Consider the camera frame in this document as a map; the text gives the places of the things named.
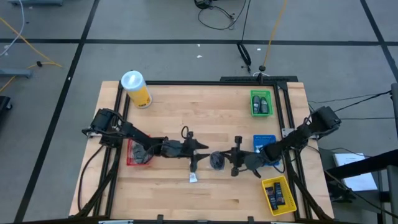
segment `yellow container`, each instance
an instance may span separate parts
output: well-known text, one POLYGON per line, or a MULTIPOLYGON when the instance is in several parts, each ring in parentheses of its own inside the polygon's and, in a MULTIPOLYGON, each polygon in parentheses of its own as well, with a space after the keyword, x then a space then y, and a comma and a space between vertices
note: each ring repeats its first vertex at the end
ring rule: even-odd
POLYGON ((141 73, 131 70, 123 75, 121 83, 137 108, 146 108, 152 103, 152 96, 141 73))
POLYGON ((274 177, 271 179, 262 180, 261 184, 262 184, 262 190, 264 191, 264 194, 266 195, 269 210, 271 211, 271 214, 273 216, 286 214, 286 213, 294 212, 297 210, 296 204, 294 202, 292 193, 290 192, 289 185, 287 184, 285 176, 274 177), (282 189, 282 194, 284 195, 285 204, 278 205, 278 209, 273 210, 271 208, 271 203, 269 202, 269 199, 268 199, 266 187, 274 187, 274 183, 276 183, 276 182, 280 183, 280 188, 282 189))

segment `bottle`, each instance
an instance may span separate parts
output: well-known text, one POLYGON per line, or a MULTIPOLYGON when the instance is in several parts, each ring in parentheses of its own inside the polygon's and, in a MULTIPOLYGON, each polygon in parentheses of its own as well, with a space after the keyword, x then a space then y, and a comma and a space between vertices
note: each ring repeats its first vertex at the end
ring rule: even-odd
POLYGON ((141 73, 131 70, 123 75, 121 83, 137 108, 146 108, 152 103, 152 96, 141 73))

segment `white cable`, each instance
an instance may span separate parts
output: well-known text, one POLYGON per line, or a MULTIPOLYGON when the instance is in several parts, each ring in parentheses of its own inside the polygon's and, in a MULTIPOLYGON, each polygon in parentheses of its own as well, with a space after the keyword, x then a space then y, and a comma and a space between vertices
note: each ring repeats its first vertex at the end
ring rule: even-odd
POLYGON ((19 0, 19 4, 21 5, 21 13, 22 13, 22 27, 21 27, 21 31, 19 31, 18 36, 11 42, 11 44, 8 45, 8 47, 0 54, 0 57, 3 56, 5 53, 7 53, 8 49, 10 49, 10 47, 15 43, 15 41, 17 41, 17 39, 19 38, 19 36, 22 34, 22 31, 24 31, 24 27, 25 27, 25 13, 24 13, 24 5, 22 4, 22 1, 19 0))
POLYGON ((254 72, 254 73, 253 73, 253 76, 255 77, 255 76, 259 75, 259 74, 260 74, 259 72, 254 72))

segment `black floor line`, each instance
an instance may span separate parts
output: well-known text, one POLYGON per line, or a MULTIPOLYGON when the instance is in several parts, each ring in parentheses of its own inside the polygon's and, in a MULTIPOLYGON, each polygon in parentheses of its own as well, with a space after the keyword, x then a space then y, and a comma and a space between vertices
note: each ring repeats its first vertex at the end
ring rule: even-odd
MULTIPOLYGON (((79 44, 80 39, 27 39, 31 44, 79 44)), ((0 39, 0 43, 11 43, 12 39, 0 39)), ((86 39, 85 44, 236 44, 240 40, 201 40, 201 39, 166 39, 166 40, 128 40, 128 39, 86 39)), ((398 46, 398 42, 385 42, 386 45, 398 46)), ((244 40, 246 45, 268 44, 268 40, 244 40)), ((273 40, 272 45, 307 45, 307 46, 375 46, 379 41, 333 41, 333 40, 273 40)))
POLYGON ((44 163, 45 157, 47 155, 47 151, 49 150, 52 136, 54 134, 55 128, 57 127, 58 119, 60 117, 60 113, 62 111, 63 104, 64 104, 65 99, 67 97, 67 93, 68 93, 70 84, 72 82, 72 78, 73 78, 73 75, 75 73, 76 67, 78 65, 78 62, 79 62, 79 59, 80 59, 80 55, 81 55, 81 51, 83 50, 83 46, 85 44, 85 40, 86 40, 87 35, 88 35, 88 31, 90 30, 91 24, 93 22, 94 15, 95 15, 95 12, 97 10, 99 1, 100 0, 95 0, 94 3, 93 3, 93 7, 91 8, 90 15, 88 16, 88 19, 87 19, 87 22, 86 22, 86 26, 85 26, 85 28, 83 30, 82 35, 81 35, 81 39, 80 39, 78 47, 76 49, 75 56, 73 57, 72 64, 70 65, 70 68, 69 68, 69 71, 68 71, 68 75, 67 75, 67 77, 65 79, 65 83, 63 84, 62 91, 61 91, 60 97, 58 99, 57 105, 55 107, 54 114, 53 114, 53 116, 51 118, 51 122, 50 122, 49 128, 48 128, 47 133, 45 134, 45 137, 44 137, 43 145, 42 145, 42 147, 40 149, 39 156, 37 157, 35 166, 34 166, 33 171, 32 171, 32 175, 30 176, 29 182, 28 182, 27 187, 25 189, 25 193, 24 193, 24 196, 23 196, 23 198, 21 200, 21 204, 19 205, 19 208, 18 208, 16 217, 14 219, 14 222, 18 222, 19 223, 19 222, 23 222, 23 220, 24 220, 24 217, 25 217, 25 214, 26 214, 26 210, 27 210, 27 208, 29 206, 30 199, 32 198, 32 194, 34 192, 34 189, 35 189, 35 186, 36 186, 36 183, 37 183, 37 179, 39 178, 40 171, 42 170, 43 163, 44 163))
MULTIPOLYGON (((88 39, 86 44, 237 44, 240 40, 118 40, 88 39)), ((244 40, 243 44, 262 45, 268 40, 244 40)), ((375 46, 378 41, 321 41, 321 40, 273 40, 272 45, 315 45, 315 46, 375 46)))
MULTIPOLYGON (((31 44, 79 44, 80 39, 26 39, 31 44)), ((0 43, 11 43, 13 39, 0 38, 0 43)), ((17 39, 15 43, 25 43, 22 39, 17 39)))
POLYGON ((398 81, 398 68, 397 68, 396 62, 392 58, 390 50, 388 49, 388 46, 387 46, 386 42, 384 41, 383 36, 381 35, 380 29, 377 26, 376 21, 373 18, 372 12, 371 12, 368 4, 366 3, 365 0, 360 0, 360 1, 361 1, 363 9, 365 11, 365 14, 368 17, 369 22, 370 22, 370 24, 372 26, 374 34, 376 35, 377 40, 379 41, 379 43, 381 45, 381 49, 383 50, 384 56, 386 57, 386 60, 387 60, 387 62, 389 64, 389 66, 390 66, 392 74, 394 74, 396 80, 398 81))

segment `blue box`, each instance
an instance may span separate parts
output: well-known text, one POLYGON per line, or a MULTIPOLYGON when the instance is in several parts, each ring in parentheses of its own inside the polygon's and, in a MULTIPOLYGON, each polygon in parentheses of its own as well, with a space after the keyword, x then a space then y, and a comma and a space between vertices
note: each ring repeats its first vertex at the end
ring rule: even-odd
MULTIPOLYGON (((266 146, 270 143, 275 143, 276 137, 271 134, 255 134, 253 135, 253 151, 256 153, 260 153, 259 148, 262 146, 266 146)), ((273 164, 265 163, 265 166, 277 166, 279 165, 279 161, 273 164)))

